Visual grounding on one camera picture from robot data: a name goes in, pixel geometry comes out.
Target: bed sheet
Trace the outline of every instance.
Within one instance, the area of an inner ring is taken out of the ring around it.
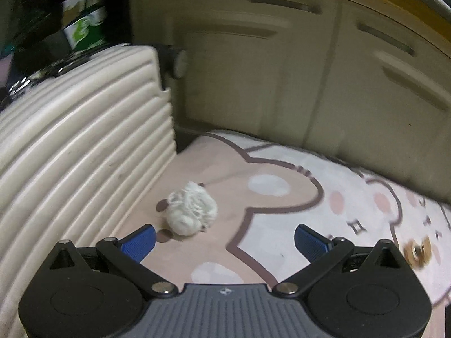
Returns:
[[[218,218],[206,232],[174,235],[165,222],[166,197],[188,181],[206,187]],[[443,338],[451,298],[451,208],[360,168],[308,151],[215,131],[177,155],[118,231],[145,223],[157,243],[142,264],[174,282],[267,283],[270,287],[309,262],[294,245],[306,224],[327,238],[358,246],[392,239],[402,249],[429,236],[432,258],[416,275],[434,306],[424,337]]]

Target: blue gripper pad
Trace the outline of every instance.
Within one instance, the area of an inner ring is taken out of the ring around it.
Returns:
[[[120,250],[138,263],[155,247],[156,233],[152,225],[144,225],[119,241]]]
[[[296,249],[310,262],[326,254],[333,243],[316,231],[305,225],[299,225],[295,230]]]

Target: cabinet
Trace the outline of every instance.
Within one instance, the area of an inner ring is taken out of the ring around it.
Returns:
[[[393,20],[345,2],[306,146],[445,196],[451,162],[436,167],[428,159],[450,154],[450,93],[449,58]]]
[[[175,120],[301,144],[339,0],[139,0],[139,43],[187,49]]]

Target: ribbed cushion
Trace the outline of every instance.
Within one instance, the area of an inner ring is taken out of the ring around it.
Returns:
[[[169,96],[156,51],[119,45],[0,114],[0,337],[53,245],[113,234],[173,159]]]

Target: crumpled white tissue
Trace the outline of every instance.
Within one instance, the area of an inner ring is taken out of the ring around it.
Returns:
[[[167,200],[166,220],[172,231],[181,236],[206,230],[218,216],[216,201],[193,181],[182,190],[172,192]]]

